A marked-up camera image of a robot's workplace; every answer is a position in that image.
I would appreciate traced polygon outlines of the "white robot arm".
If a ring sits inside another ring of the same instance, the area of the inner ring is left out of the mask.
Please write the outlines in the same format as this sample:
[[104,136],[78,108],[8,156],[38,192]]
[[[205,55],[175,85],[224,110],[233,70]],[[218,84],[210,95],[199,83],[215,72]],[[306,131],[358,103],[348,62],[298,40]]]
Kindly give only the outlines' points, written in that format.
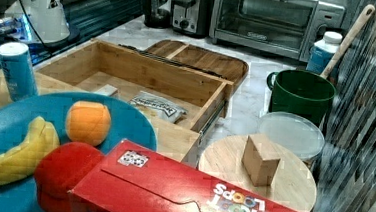
[[80,35],[67,21],[60,0],[16,0],[5,10],[5,16],[16,20],[18,33],[13,38],[25,44],[57,48]]

